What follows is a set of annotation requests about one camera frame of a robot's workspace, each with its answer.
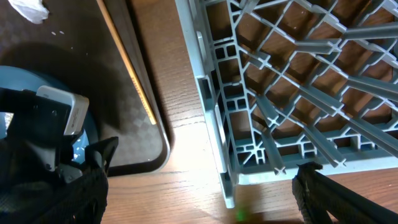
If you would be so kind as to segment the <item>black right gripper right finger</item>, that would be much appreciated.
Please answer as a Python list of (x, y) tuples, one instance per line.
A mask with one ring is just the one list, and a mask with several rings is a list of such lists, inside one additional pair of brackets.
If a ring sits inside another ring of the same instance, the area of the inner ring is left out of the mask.
[(397, 223), (397, 214), (329, 179), (308, 162), (298, 167), (292, 193), (305, 223)]

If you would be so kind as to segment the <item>white napkin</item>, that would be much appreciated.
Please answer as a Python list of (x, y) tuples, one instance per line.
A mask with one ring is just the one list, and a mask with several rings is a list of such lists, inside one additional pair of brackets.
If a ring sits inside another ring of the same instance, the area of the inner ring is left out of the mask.
[(33, 24), (41, 24), (49, 16), (49, 10), (42, 0), (8, 0), (10, 5)]

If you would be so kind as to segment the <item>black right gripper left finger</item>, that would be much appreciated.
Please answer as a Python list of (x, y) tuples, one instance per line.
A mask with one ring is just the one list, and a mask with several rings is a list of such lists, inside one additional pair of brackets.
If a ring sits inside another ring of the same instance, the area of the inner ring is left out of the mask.
[(100, 223), (107, 206), (108, 178), (93, 169), (77, 180), (15, 212), (3, 213), (1, 223)]

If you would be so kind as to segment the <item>wooden chopstick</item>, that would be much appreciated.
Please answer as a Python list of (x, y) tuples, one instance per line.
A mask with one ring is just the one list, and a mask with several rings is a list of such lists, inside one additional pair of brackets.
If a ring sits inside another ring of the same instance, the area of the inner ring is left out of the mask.
[(133, 85), (134, 85), (134, 87), (135, 87), (135, 89), (137, 91), (137, 94), (139, 95), (139, 98), (140, 98), (140, 100), (142, 102), (142, 105), (143, 105), (143, 107), (144, 107), (144, 109), (145, 109), (145, 111), (146, 111), (146, 113), (147, 113), (147, 115), (149, 117), (149, 121), (150, 121), (151, 124), (157, 124), (157, 120), (155, 118), (155, 114), (154, 114), (152, 108), (150, 107), (150, 103), (149, 103), (149, 101), (148, 101), (148, 99), (146, 97), (145, 91), (144, 91), (144, 89), (143, 89), (143, 87), (142, 87), (142, 85), (141, 85), (141, 83), (139, 81), (137, 73), (136, 73), (136, 71), (135, 71), (135, 69), (133, 67), (133, 64), (131, 63), (131, 61), (129, 59), (127, 51), (126, 51), (126, 49), (125, 49), (125, 47), (124, 47), (124, 45), (122, 43), (122, 40), (121, 40), (121, 38), (119, 36), (119, 33), (118, 33), (117, 29), (116, 29), (116, 26), (114, 25), (114, 22), (113, 22), (110, 14), (109, 14), (107, 8), (106, 8), (106, 5), (105, 5), (104, 1), (103, 0), (96, 0), (96, 2), (97, 2), (97, 5), (98, 5), (98, 7), (99, 7), (99, 9), (101, 11), (101, 14), (102, 14), (104, 20), (105, 20), (105, 23), (106, 23), (106, 25), (108, 27), (108, 30), (110, 31), (111, 37), (112, 37), (114, 43), (116, 44), (118, 52), (119, 52), (119, 54), (120, 54), (120, 56), (121, 56), (121, 58), (123, 60), (123, 63), (125, 65), (126, 69), (127, 69), (128, 74), (130, 76), (130, 79), (133, 82)]

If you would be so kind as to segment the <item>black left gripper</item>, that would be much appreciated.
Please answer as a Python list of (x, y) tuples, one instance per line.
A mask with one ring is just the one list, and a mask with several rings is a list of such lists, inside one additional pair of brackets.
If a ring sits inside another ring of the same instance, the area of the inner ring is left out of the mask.
[(71, 107), (30, 90), (1, 89), (1, 111), (13, 115), (1, 138), (1, 186), (50, 181), (69, 184), (91, 168), (108, 173), (117, 136), (85, 148), (85, 162), (73, 161), (73, 144), (83, 130), (64, 135)]

